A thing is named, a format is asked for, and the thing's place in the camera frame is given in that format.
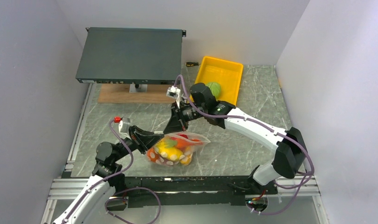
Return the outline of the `orange carrot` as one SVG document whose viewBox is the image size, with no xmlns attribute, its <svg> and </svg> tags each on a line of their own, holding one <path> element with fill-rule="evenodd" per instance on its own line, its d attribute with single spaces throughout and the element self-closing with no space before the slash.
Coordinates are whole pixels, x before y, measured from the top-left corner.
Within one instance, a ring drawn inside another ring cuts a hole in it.
<svg viewBox="0 0 378 224">
<path fill-rule="evenodd" d="M 163 142 L 165 143 L 166 148 L 175 147 L 180 150 L 186 150 L 188 147 L 191 146 L 202 146 L 204 142 L 200 141 L 199 139 L 164 139 Z"/>
</svg>

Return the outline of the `orange pumpkin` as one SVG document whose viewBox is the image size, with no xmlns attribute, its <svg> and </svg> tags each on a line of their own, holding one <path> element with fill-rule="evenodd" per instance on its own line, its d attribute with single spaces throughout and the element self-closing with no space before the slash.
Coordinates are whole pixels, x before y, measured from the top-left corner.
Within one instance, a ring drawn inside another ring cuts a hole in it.
<svg viewBox="0 0 378 224">
<path fill-rule="evenodd" d="M 153 148 L 150 148 L 148 151 L 147 151 L 147 157 L 149 159 L 149 161 L 153 162 L 153 163 L 157 163 L 159 164 L 160 163 L 160 160 L 159 160 L 159 154 L 155 152 L 155 150 Z"/>
</svg>

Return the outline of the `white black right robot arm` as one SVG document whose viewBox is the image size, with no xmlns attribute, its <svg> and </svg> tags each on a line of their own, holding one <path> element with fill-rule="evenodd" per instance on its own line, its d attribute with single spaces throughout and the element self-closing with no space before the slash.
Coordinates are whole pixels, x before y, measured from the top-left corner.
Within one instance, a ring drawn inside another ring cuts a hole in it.
<svg viewBox="0 0 378 224">
<path fill-rule="evenodd" d="M 192 101 L 181 102 L 180 89 L 171 86 L 166 95 L 176 101 L 171 106 L 171 117 L 164 134 L 185 131 L 192 120 L 204 117 L 209 124 L 235 131 L 261 143 L 274 153 L 274 158 L 257 166 L 248 180 L 248 188 L 259 194 L 266 185 L 279 177 L 292 179 L 305 159 L 306 149 L 298 129 L 285 130 L 255 119 L 233 104 L 220 101 L 204 83 L 190 88 Z"/>
</svg>

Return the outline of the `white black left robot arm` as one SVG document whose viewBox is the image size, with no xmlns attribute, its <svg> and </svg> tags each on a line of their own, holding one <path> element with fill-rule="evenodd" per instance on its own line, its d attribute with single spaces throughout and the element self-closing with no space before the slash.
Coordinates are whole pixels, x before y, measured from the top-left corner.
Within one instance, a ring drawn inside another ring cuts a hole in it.
<svg viewBox="0 0 378 224">
<path fill-rule="evenodd" d="M 127 168 L 123 168 L 117 161 L 127 155 L 133 157 L 134 150 L 145 154 L 164 134 L 144 131 L 136 126 L 128 128 L 129 136 L 124 139 L 116 131 L 113 134 L 119 143 L 102 142 L 97 146 L 92 176 L 71 205 L 53 221 L 55 224 L 85 224 L 99 206 L 107 208 L 112 201 L 125 201 L 124 195 L 129 191 L 142 190 L 155 195 L 154 191 L 146 187 L 128 188 L 124 175 Z"/>
</svg>

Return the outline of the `clear spotted zip top bag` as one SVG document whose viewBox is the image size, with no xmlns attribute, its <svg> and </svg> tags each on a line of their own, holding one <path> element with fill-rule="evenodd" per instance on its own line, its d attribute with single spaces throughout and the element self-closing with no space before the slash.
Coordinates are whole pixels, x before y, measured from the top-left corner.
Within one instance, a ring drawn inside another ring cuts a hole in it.
<svg viewBox="0 0 378 224">
<path fill-rule="evenodd" d="M 190 132 L 170 133 L 150 148 L 146 156 L 150 162 L 163 166 L 187 166 L 193 155 L 211 141 L 200 134 Z"/>
</svg>

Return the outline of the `yellow bell pepper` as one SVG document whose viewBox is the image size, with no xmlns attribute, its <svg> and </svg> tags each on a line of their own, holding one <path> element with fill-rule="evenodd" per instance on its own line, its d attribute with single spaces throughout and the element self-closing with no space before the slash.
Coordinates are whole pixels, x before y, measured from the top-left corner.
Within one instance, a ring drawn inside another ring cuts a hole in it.
<svg viewBox="0 0 378 224">
<path fill-rule="evenodd" d="M 192 154 L 186 155 L 183 159 L 181 159 L 179 162 L 183 166 L 187 166 L 191 163 L 192 161 Z"/>
</svg>

